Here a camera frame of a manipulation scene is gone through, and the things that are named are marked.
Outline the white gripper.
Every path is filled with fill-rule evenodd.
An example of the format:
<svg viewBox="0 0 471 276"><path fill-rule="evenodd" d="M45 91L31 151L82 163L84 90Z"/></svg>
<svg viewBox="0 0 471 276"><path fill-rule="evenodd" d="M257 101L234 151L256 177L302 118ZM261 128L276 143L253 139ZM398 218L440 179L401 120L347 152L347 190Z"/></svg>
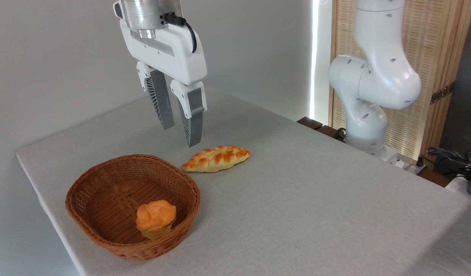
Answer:
<svg viewBox="0 0 471 276"><path fill-rule="evenodd" d="M166 74L175 79L170 86L177 97L188 147L200 143L203 112L207 110L204 84L200 82L207 75L201 42L192 53L190 31L173 24L155 30L153 39L141 38L124 20L120 20L120 29L130 54L138 60L142 89L149 94L163 129L175 125Z"/></svg>

